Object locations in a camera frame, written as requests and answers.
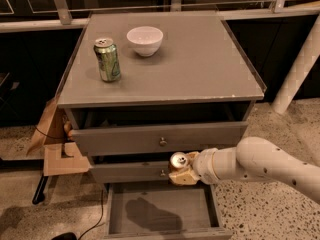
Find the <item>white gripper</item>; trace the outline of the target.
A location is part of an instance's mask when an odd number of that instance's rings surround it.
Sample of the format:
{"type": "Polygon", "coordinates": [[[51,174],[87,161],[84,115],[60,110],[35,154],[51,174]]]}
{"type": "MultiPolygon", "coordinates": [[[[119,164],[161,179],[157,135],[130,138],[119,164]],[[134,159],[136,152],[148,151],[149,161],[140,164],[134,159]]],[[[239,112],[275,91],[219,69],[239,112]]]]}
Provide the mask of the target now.
{"type": "Polygon", "coordinates": [[[198,151],[187,153],[188,164],[192,166],[193,170],[187,168],[171,172],[169,174],[171,182],[179,186],[196,185],[199,180],[207,185],[217,184],[219,179],[213,168],[213,157],[216,151],[217,148],[211,148],[200,153],[198,151]]]}

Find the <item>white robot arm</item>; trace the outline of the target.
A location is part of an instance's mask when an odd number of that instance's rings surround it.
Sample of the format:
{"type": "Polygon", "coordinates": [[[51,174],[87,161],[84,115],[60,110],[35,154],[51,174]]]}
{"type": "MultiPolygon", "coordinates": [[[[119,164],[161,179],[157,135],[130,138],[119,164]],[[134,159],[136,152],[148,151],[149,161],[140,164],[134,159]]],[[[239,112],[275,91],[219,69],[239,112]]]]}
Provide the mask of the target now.
{"type": "Polygon", "coordinates": [[[242,139],[236,147],[176,152],[169,162],[169,179],[176,185],[207,185],[224,180],[278,181],[320,203],[320,168],[289,155],[259,137],[242,139]]]}

